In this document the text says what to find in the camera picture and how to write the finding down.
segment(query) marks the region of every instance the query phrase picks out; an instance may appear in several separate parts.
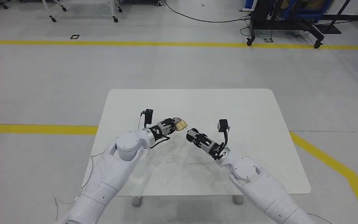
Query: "cart wheel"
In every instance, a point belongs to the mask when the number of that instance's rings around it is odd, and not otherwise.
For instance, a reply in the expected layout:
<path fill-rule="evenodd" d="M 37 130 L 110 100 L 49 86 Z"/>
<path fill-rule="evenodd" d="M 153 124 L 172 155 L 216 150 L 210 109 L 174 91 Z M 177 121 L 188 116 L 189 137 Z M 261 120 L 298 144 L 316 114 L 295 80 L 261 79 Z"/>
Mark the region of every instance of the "cart wheel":
<path fill-rule="evenodd" d="M 314 44 L 314 48 L 316 48 L 316 49 L 318 49 L 320 46 L 321 46 L 321 43 L 319 43 L 319 42 Z"/>

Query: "wire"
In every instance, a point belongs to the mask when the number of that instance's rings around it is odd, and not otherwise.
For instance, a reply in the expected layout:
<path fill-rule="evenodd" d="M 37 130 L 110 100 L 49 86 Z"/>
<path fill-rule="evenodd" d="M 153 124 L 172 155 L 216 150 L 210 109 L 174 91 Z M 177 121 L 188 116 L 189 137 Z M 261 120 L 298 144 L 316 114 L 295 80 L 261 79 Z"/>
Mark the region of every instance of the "wire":
<path fill-rule="evenodd" d="M 142 114 L 143 114 L 143 113 L 140 113 L 140 117 L 139 117 L 139 121 L 138 121 L 138 130 L 139 130 L 139 125 L 140 125 L 140 120 L 141 120 L 141 118 L 142 118 Z"/>
<path fill-rule="evenodd" d="M 159 145 L 160 143 L 165 142 L 165 141 L 167 141 L 167 140 L 170 139 L 170 137 L 167 137 L 167 136 L 163 136 L 163 138 L 165 138 L 165 139 L 164 139 L 164 140 L 161 140 L 160 142 L 158 142 L 158 143 L 155 144 L 154 146 L 151 146 L 151 148 L 154 148 L 155 146 Z"/>
<path fill-rule="evenodd" d="M 192 20 L 200 21 L 200 22 L 211 22 L 211 23 L 214 23 L 214 24 L 222 24 L 222 23 L 225 23 L 225 22 L 244 21 L 243 17 L 247 17 L 247 16 L 242 16 L 242 17 L 240 17 L 240 18 L 238 18 L 238 19 L 235 19 L 235 20 L 227 20 L 227 21 L 208 21 L 208 20 L 200 20 L 200 19 L 198 19 L 198 18 L 193 18 L 193 17 L 184 15 L 184 14 L 182 14 L 182 13 L 180 13 L 180 12 L 177 12 L 177 11 L 173 10 L 173 9 L 168 5 L 168 3 L 167 3 L 166 0 L 164 0 L 164 3 L 168 6 L 168 8 L 169 8 L 171 11 L 175 12 L 176 14 L 179 14 L 179 15 L 181 15 L 181 16 L 190 18 L 190 19 L 192 19 Z"/>
<path fill-rule="evenodd" d="M 103 153 L 105 153 L 105 151 L 103 151 L 103 152 L 101 152 L 100 154 L 97 154 L 97 155 L 94 155 L 94 156 L 91 156 L 91 161 L 92 161 L 92 168 L 91 168 L 91 172 L 89 173 L 89 177 L 88 177 L 88 180 L 86 181 L 86 183 L 84 184 L 84 186 L 82 186 L 81 187 L 81 192 L 82 192 L 82 190 L 83 190 L 83 188 L 88 184 L 88 182 L 89 182 L 89 180 L 90 180 L 90 178 L 91 178 L 91 176 L 92 176 L 92 171 L 93 171 L 93 158 L 94 157 L 96 157 L 96 156 L 99 156 L 99 155 L 101 155 L 101 154 L 103 154 Z"/>
<path fill-rule="evenodd" d="M 251 35 L 243 34 L 243 33 L 241 32 L 242 30 L 247 29 L 247 28 L 248 28 L 248 26 L 246 26 L 246 27 L 244 27 L 244 28 L 241 28 L 241 29 L 240 29 L 240 34 L 243 35 L 243 36 L 251 36 Z"/>
<path fill-rule="evenodd" d="M 56 205 L 56 220 L 55 220 L 55 222 L 56 222 L 58 219 L 58 203 L 57 203 L 57 201 L 62 204 L 73 204 L 75 202 L 75 200 L 73 200 L 72 202 L 63 202 L 60 199 L 56 198 L 55 196 L 54 196 L 54 199 L 55 199 L 55 205 Z"/>
<path fill-rule="evenodd" d="M 90 178 L 91 178 L 91 176 L 92 176 L 92 172 L 93 172 L 93 158 L 96 157 L 96 156 L 99 156 L 99 155 L 101 155 L 101 154 L 103 154 L 103 153 L 105 153 L 105 150 L 104 150 L 103 152 L 99 153 L 99 154 L 96 154 L 96 155 L 94 155 L 94 156 L 91 156 L 91 161 L 92 161 L 91 172 L 89 173 L 88 180 L 86 181 L 86 183 L 84 184 L 84 186 L 81 187 L 81 193 L 82 193 L 82 191 L 83 191 L 83 188 L 88 184 L 88 182 L 90 181 Z M 60 202 L 60 203 L 62 203 L 62 204 L 72 204 L 72 203 L 74 203 L 74 202 L 76 201 L 76 199 L 75 199 L 74 201 L 72 201 L 72 202 L 63 202 L 63 201 L 59 200 L 58 198 L 56 198 L 55 196 L 54 196 L 54 199 L 55 199 L 55 205 L 56 205 L 56 220 L 55 220 L 55 221 L 57 221 L 57 219 L 58 219 L 58 203 L 57 203 L 57 202 Z"/>
<path fill-rule="evenodd" d="M 355 20 L 349 20 L 349 21 L 345 21 L 345 22 L 335 22 L 335 24 L 345 24 L 345 23 L 347 23 L 347 22 L 353 22 L 353 21 L 355 21 Z M 313 24 L 313 26 L 317 26 L 317 25 L 329 25 L 329 24 Z"/>
<path fill-rule="evenodd" d="M 310 32 L 307 32 L 306 34 L 300 34 L 300 31 L 297 31 L 297 34 L 293 34 L 292 36 L 294 38 L 302 38 L 302 39 L 306 39 L 309 36 Z"/>
<path fill-rule="evenodd" d="M 224 138 L 225 138 L 225 143 L 224 143 L 224 145 L 223 145 L 223 148 L 225 148 L 225 146 L 228 144 L 228 133 L 227 133 L 226 130 L 225 130 L 225 132 L 224 132 Z"/>
<path fill-rule="evenodd" d="M 324 218 L 322 218 L 321 216 L 317 216 L 316 214 L 312 214 L 312 213 L 307 213 L 307 214 L 310 215 L 310 216 L 316 216 L 317 218 L 320 218 L 320 219 L 322 219 L 322 220 L 328 222 L 329 224 L 333 224 L 332 222 L 328 221 L 327 219 L 324 219 Z"/>

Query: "white table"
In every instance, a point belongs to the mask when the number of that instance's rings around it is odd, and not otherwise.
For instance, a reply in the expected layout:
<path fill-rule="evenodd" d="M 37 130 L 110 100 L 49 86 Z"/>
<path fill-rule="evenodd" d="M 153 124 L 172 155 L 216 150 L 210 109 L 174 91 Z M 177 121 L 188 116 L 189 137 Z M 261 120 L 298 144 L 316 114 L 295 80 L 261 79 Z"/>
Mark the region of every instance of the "white table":
<path fill-rule="evenodd" d="M 217 142 L 216 125 L 228 119 L 228 147 L 253 158 L 271 172 L 290 194 L 306 194 L 310 185 L 271 90 L 111 90 L 92 149 L 101 153 L 122 132 L 136 130 L 139 115 L 153 109 L 153 124 L 181 117 Z M 145 151 L 118 196 L 240 195 L 227 173 L 202 149 L 185 138 L 186 130 Z M 89 160 L 84 182 L 91 171 Z"/>

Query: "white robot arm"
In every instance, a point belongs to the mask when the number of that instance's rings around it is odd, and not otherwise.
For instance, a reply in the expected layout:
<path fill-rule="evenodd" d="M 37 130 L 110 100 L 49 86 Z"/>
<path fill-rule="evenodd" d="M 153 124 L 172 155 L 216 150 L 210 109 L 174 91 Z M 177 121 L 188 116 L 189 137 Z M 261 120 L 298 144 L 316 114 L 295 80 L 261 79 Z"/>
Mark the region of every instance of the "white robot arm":
<path fill-rule="evenodd" d="M 235 156 L 225 143 L 217 144 L 195 128 L 187 132 L 186 138 L 208 153 L 220 167 L 228 168 L 234 185 L 265 215 L 278 224 L 315 224 L 294 202 L 285 187 L 267 170 L 244 156 Z"/>
<path fill-rule="evenodd" d="M 167 135 L 186 126 L 180 118 L 168 118 L 153 127 L 118 136 L 97 161 L 78 200 L 56 224 L 96 224 L 106 206 L 127 182 L 143 150 L 168 140 Z M 155 144 L 161 138 L 165 140 Z"/>

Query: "concrete floor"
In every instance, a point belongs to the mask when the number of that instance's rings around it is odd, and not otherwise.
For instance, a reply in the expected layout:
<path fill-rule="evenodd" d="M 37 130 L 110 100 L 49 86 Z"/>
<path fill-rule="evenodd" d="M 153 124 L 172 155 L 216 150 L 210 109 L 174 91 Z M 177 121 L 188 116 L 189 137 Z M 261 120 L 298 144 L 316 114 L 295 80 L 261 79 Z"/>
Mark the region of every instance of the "concrete floor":
<path fill-rule="evenodd" d="M 0 40 L 245 42 L 244 22 L 206 24 L 167 7 L 126 5 L 110 16 L 106 1 L 62 0 L 67 12 L 42 3 L 0 8 Z M 176 10 L 206 20 L 245 14 L 241 1 L 168 0 Z M 343 35 L 328 45 L 356 45 L 358 23 L 337 25 Z M 263 43 L 259 35 L 257 43 Z M 275 43 L 313 44 L 274 31 Z M 358 172 L 357 51 L 0 45 L 0 123 L 98 125 L 113 88 L 269 88 L 290 130 Z M 0 222 L 51 223 L 53 196 L 71 201 L 81 187 L 94 136 L 0 134 Z M 347 180 L 300 147 L 312 191 L 293 197 L 309 213 L 334 224 L 358 220 L 358 202 Z M 246 200 L 230 197 L 147 197 L 133 208 L 115 198 L 99 223 L 273 223 Z M 67 206 L 60 204 L 60 215 Z"/>

